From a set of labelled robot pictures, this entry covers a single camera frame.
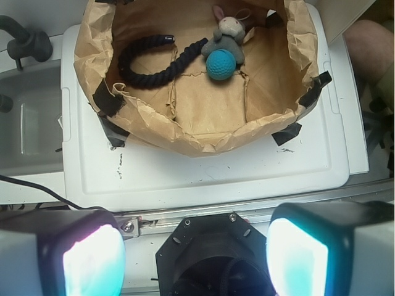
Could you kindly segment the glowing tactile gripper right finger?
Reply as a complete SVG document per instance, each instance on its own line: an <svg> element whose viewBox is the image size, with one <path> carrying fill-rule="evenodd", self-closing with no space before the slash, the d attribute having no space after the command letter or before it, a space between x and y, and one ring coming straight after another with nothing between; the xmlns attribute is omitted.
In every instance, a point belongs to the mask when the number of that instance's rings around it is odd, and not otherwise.
<svg viewBox="0 0 395 296"><path fill-rule="evenodd" d="M394 205L283 203L266 255L277 295L394 295Z"/></svg>

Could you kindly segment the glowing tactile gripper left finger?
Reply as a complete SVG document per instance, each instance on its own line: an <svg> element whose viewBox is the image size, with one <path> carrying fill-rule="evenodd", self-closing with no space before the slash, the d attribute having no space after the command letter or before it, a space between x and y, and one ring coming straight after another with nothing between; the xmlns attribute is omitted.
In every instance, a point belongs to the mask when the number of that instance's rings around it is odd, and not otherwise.
<svg viewBox="0 0 395 296"><path fill-rule="evenodd" d="M108 211L1 214L1 295L120 295L125 263Z"/></svg>

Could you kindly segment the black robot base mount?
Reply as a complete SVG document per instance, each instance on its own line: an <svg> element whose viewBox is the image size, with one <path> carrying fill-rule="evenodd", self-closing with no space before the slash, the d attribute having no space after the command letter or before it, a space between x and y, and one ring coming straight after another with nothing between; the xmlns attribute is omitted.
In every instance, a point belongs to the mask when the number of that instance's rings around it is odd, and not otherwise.
<svg viewBox="0 0 395 296"><path fill-rule="evenodd" d="M184 218L156 253L161 295L275 295L266 237L236 213Z"/></svg>

